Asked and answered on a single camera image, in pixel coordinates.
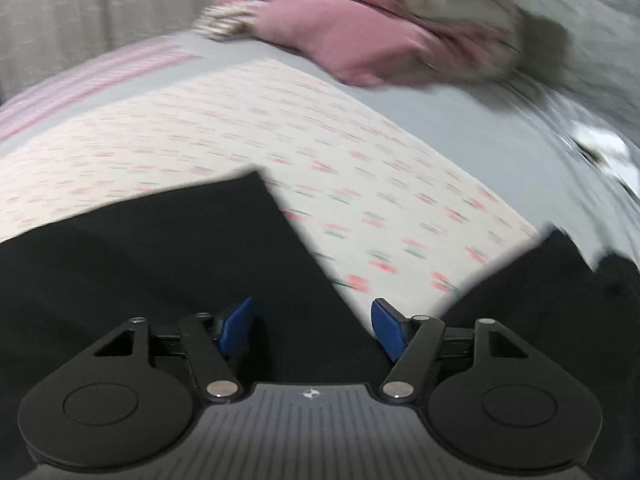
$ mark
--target black cloth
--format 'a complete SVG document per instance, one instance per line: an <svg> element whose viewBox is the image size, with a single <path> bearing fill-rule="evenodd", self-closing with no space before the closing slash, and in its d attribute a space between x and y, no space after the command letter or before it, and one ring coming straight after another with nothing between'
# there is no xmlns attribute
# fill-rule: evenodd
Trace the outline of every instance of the black cloth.
<svg viewBox="0 0 640 480"><path fill-rule="evenodd" d="M41 379L132 316L167 325L254 298L240 379L380 383L390 362L260 176L105 206L0 244L0 478L33 467L16 415Z"/></svg>
<svg viewBox="0 0 640 480"><path fill-rule="evenodd" d="M492 317L598 397L603 426L587 470L598 480L640 478L640 276L609 254L596 270L568 236L538 247L475 286L442 317L472 328Z"/></svg>

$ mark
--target ribbed surface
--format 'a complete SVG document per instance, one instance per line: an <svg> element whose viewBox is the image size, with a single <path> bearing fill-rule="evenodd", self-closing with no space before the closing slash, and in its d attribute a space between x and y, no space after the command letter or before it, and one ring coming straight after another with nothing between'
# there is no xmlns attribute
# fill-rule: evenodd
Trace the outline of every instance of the ribbed surface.
<svg viewBox="0 0 640 480"><path fill-rule="evenodd" d="M56 480L508 478L480 471L446 453L412 410L377 402L364 386L313 389L310 395L308 386L259 385L242 402L207 409L180 446L145 466L109 475L51 477ZM536 478L588 480L577 469Z"/></svg>

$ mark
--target metal screw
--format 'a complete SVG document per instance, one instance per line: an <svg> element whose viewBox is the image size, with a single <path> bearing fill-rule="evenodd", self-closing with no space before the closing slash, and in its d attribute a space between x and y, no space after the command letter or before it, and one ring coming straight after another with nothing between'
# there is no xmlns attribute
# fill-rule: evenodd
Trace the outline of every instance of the metal screw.
<svg viewBox="0 0 640 480"><path fill-rule="evenodd" d="M414 387L404 381L391 381L382 386L382 392L394 399L408 397L414 392Z"/></svg>
<svg viewBox="0 0 640 480"><path fill-rule="evenodd" d="M213 381L207 385L207 392L214 397L230 397L239 389L240 387L233 381Z"/></svg>

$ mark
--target black fabric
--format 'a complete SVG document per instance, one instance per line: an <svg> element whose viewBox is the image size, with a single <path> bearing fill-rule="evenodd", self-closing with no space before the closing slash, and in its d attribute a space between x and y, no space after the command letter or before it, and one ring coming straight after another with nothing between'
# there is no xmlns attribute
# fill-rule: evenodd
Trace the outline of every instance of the black fabric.
<svg viewBox="0 0 640 480"><path fill-rule="evenodd" d="M252 296L256 361L241 380L377 384L390 362L257 173L163 192L0 244L0 478L32 466L20 400L132 316L172 324Z"/></svg>
<svg viewBox="0 0 640 480"><path fill-rule="evenodd" d="M484 280L442 319L471 328L493 317L598 397L604 414L587 464L598 480L640 478L640 276L621 256L596 271L552 232L539 247Z"/></svg>

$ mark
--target gray base plate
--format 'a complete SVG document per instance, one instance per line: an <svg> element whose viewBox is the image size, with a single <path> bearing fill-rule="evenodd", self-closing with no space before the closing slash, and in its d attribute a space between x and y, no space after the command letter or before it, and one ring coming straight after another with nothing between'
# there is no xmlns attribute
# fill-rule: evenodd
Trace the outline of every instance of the gray base plate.
<svg viewBox="0 0 640 480"><path fill-rule="evenodd" d="M366 387L258 384L245 400L207 408L178 446L109 474L40 466L29 480L501 480L443 450L416 413ZM574 467L538 480L590 480Z"/></svg>

